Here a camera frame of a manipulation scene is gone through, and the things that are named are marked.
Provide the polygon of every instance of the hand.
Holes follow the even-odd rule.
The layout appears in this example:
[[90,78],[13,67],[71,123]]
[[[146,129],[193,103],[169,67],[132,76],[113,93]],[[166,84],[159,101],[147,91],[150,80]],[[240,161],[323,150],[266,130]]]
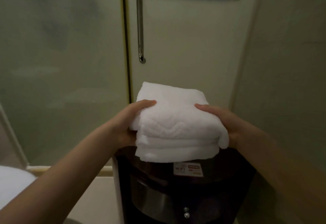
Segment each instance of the hand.
[[210,105],[195,104],[199,110],[209,112],[219,117],[222,124],[226,127],[229,133],[231,148],[236,148],[249,139],[259,139],[261,136],[266,136],[267,133],[255,127],[251,123],[239,118],[228,109]]
[[108,121],[108,125],[112,129],[114,140],[117,143],[117,149],[135,145],[136,131],[130,131],[129,126],[139,111],[155,104],[156,101],[149,100],[131,103]]

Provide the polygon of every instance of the stack of towels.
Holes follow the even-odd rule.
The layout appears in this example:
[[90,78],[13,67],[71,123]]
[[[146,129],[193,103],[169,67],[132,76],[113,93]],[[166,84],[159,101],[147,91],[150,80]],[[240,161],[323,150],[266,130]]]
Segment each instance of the stack of towels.
[[194,106],[208,104],[201,91],[144,82],[137,101],[144,99],[157,104],[143,109],[130,127],[137,131],[136,156],[142,161],[209,159],[228,147],[220,119]]

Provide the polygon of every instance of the sticker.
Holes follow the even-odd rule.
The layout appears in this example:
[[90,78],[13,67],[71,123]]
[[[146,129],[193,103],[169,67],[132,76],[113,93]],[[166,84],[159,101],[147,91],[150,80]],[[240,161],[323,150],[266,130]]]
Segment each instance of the sticker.
[[173,163],[173,174],[178,176],[204,177],[201,165],[199,163],[189,162]]

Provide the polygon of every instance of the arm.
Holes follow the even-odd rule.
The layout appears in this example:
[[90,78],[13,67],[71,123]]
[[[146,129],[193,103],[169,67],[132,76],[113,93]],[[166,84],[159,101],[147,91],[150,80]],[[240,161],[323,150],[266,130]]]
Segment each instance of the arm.
[[229,110],[209,105],[198,109],[217,115],[237,149],[307,223],[325,223],[326,175],[277,145],[267,133]]
[[135,132],[128,127],[138,111],[155,103],[132,103],[90,133],[5,206],[0,211],[0,223],[62,223],[117,149],[134,145]]

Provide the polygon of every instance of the glass panel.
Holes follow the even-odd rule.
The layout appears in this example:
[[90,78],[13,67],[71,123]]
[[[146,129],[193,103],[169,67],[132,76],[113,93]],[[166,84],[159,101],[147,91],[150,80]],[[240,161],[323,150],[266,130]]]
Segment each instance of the glass panel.
[[120,0],[0,0],[0,99],[32,165],[128,103]]

